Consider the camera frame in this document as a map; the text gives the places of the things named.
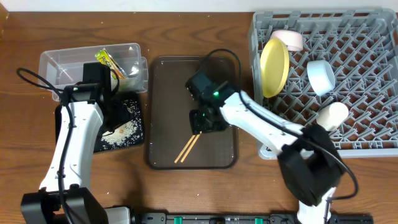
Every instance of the yellow snack wrapper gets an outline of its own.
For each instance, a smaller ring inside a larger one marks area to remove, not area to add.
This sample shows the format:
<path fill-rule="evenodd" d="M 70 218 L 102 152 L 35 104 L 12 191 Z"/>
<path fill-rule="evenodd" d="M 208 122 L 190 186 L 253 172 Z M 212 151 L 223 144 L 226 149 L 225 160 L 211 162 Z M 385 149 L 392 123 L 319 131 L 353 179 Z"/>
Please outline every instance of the yellow snack wrapper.
<path fill-rule="evenodd" d="M 113 69 L 118 75 L 119 79 L 126 78 L 126 74 L 124 73 L 123 69 L 112 59 L 105 49 L 100 50 L 97 54 L 95 54 L 95 57 L 103 65 L 107 65 L 109 68 Z M 114 80 L 117 79 L 113 72 L 111 72 L 111 76 Z"/>

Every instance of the wooden table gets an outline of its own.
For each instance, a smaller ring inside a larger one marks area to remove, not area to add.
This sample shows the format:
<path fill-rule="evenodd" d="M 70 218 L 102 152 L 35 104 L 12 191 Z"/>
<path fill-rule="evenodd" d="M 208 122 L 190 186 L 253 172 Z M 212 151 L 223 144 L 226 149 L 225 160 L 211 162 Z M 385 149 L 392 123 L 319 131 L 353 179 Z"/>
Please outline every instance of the wooden table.
<path fill-rule="evenodd" d="M 43 51 L 91 45 L 135 42 L 149 63 L 160 55 L 205 55 L 222 47 L 241 57 L 244 89 L 252 95 L 246 37 L 251 19 L 252 13 L 10 13 L 0 41 L 0 222 L 24 221 L 22 195 L 38 190 L 55 149 L 57 103 L 49 91 L 18 78 L 17 67 L 37 72 Z M 254 139 L 241 130 L 239 143 L 239 160 L 228 170 L 151 170 L 144 163 L 144 146 L 96 154 L 91 192 L 104 207 L 130 205 L 138 211 L 297 211 L 277 162 L 260 159 Z M 359 180 L 359 195 L 332 208 L 395 223 L 398 158 L 345 161 Z M 336 194 L 352 190 L 345 175 Z"/>

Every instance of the clear plastic bin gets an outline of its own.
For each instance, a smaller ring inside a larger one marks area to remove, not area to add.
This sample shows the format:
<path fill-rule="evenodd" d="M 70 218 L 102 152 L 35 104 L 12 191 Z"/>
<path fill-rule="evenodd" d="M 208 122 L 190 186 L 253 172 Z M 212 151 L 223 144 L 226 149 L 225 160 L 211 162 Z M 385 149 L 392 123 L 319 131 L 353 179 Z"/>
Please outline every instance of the clear plastic bin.
<path fill-rule="evenodd" d="M 56 88 L 63 89 L 67 85 L 73 85 L 83 79 L 83 64 L 98 62 L 95 54 L 102 49 L 106 49 L 129 77 L 120 80 L 119 91 L 147 91 L 147 62 L 145 58 L 141 58 L 140 47 L 135 43 L 45 51 L 40 56 L 39 75 Z M 112 80 L 111 83 L 114 87 L 117 80 Z M 52 98 L 58 101 L 55 93 Z"/>

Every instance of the plastic drying rack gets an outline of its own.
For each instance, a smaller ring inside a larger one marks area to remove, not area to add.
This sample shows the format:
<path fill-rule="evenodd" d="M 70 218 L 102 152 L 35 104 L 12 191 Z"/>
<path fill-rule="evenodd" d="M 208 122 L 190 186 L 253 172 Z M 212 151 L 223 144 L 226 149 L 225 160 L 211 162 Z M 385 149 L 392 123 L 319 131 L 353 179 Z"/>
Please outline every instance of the plastic drying rack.
<path fill-rule="evenodd" d="M 271 33 L 294 30 L 304 49 L 289 52 L 284 89 L 264 98 L 260 56 Z M 344 103 L 349 118 L 330 137 L 342 157 L 398 156 L 398 19 L 390 9 L 256 12 L 248 34 L 254 100 L 275 114 L 302 125 L 315 122 L 317 111 Z M 325 59 L 336 77 L 334 91 L 317 96 L 306 66 Z M 259 155 L 275 155 L 257 142 Z"/>

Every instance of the pair of chopsticks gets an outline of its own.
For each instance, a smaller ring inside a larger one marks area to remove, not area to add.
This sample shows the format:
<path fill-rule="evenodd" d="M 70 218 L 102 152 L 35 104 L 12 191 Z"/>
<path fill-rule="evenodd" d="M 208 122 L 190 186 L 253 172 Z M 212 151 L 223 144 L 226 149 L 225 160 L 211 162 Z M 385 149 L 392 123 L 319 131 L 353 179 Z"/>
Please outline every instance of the pair of chopsticks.
<path fill-rule="evenodd" d="M 187 155 L 189 154 L 189 152 L 191 151 L 193 145 L 195 145 L 196 141 L 198 140 L 199 136 L 200 136 L 201 132 L 199 134 L 194 134 L 189 141 L 187 142 L 187 144 L 184 146 L 184 148 L 181 150 L 180 154 L 177 156 L 177 158 L 174 160 L 174 163 L 177 163 L 178 160 L 180 159 L 180 157 L 182 156 L 182 154 L 184 154 L 185 150 L 187 149 L 187 147 L 189 146 L 187 153 L 185 153 L 185 155 L 182 157 L 181 162 L 183 162 L 185 160 L 185 158 L 187 157 Z"/>

